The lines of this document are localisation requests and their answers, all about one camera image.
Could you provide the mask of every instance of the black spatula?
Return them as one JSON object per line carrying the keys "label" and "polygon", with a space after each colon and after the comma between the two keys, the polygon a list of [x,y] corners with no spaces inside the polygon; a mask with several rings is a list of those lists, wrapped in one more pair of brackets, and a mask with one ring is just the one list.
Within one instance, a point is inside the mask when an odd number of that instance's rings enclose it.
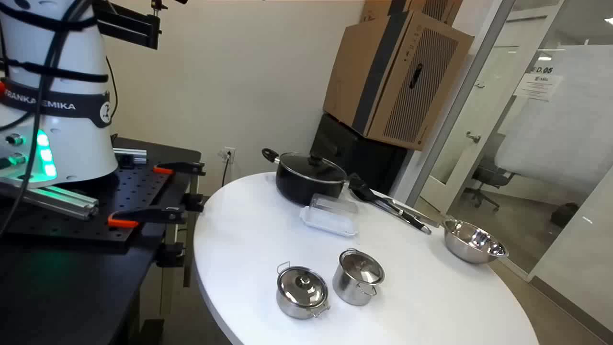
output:
{"label": "black spatula", "polygon": [[366,182],[364,182],[358,175],[351,174],[351,176],[349,177],[349,189],[351,189],[353,194],[358,197],[358,199],[371,203],[383,209],[384,211],[387,211],[388,213],[404,220],[405,222],[416,227],[418,230],[427,233],[428,235],[432,233],[432,231],[428,227],[426,227],[420,221],[415,219],[413,216],[399,209],[398,207],[396,207],[396,205],[389,202],[388,200],[385,200],[384,198],[375,195],[373,191],[370,190]]}

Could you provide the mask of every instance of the metal pot handle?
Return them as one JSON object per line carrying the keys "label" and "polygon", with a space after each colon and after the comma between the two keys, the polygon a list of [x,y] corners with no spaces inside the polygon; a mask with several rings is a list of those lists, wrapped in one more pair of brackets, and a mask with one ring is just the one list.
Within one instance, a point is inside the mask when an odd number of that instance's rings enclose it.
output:
{"label": "metal pot handle", "polygon": [[277,274],[281,274],[281,271],[279,271],[279,269],[281,268],[281,266],[283,266],[285,264],[287,264],[287,268],[289,268],[292,265],[289,261],[286,261],[286,262],[280,264],[279,266],[276,267],[276,273]]}
{"label": "metal pot handle", "polygon": [[309,311],[311,312],[311,314],[313,315],[313,317],[318,317],[318,316],[320,316],[320,315],[321,315],[321,313],[322,313],[322,312],[324,312],[324,311],[326,311],[326,310],[328,310],[328,309],[330,309],[330,305],[329,305],[329,304],[326,304],[326,307],[325,307],[324,309],[320,310],[320,311],[319,311],[319,313],[317,313],[317,314],[315,314],[315,313],[314,313],[312,310],[309,310]]}
{"label": "metal pot handle", "polygon": [[368,293],[368,292],[364,291],[364,289],[362,289],[362,287],[360,286],[360,283],[357,283],[357,288],[358,288],[358,289],[360,289],[360,291],[361,291],[361,292],[362,292],[364,295],[368,295],[368,296],[377,296],[377,289],[376,289],[374,286],[372,286],[372,288],[373,288],[373,291],[374,291],[375,293],[372,293],[372,294],[370,294],[370,293]]}
{"label": "metal pot handle", "polygon": [[262,149],[262,156],[264,156],[264,158],[266,158],[271,163],[279,163],[279,154],[276,153],[274,150],[269,149],[268,147],[264,147]]}

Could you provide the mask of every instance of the pot lid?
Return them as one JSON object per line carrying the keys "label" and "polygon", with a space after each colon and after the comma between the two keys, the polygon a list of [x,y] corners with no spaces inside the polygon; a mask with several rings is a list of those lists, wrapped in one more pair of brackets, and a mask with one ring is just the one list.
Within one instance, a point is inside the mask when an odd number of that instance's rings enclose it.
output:
{"label": "pot lid", "polygon": [[347,174],[338,165],[316,156],[302,156],[298,153],[284,153],[280,163],[288,170],[318,182],[343,182]]}
{"label": "pot lid", "polygon": [[385,278],[383,267],[359,250],[349,249],[344,251],[339,258],[341,267],[353,279],[370,285],[378,285]]}
{"label": "pot lid", "polygon": [[312,270],[293,266],[286,268],[277,279],[279,292],[290,302],[299,306],[315,307],[328,297],[324,280]]}

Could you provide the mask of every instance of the stainless steel bowl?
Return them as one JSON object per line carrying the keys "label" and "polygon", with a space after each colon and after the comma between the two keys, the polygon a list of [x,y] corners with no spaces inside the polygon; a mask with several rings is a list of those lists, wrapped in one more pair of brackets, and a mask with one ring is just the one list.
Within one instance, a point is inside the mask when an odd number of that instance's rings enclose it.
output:
{"label": "stainless steel bowl", "polygon": [[488,263],[509,256],[509,252],[494,236],[471,223],[447,219],[445,245],[458,258],[470,263]]}

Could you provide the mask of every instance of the sign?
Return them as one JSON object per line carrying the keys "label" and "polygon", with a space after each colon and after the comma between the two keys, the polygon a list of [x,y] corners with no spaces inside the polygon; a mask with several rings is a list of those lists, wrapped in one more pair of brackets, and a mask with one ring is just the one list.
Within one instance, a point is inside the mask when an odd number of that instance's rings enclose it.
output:
{"label": "sign", "polygon": [[513,95],[549,101],[562,79],[553,74],[526,73]]}

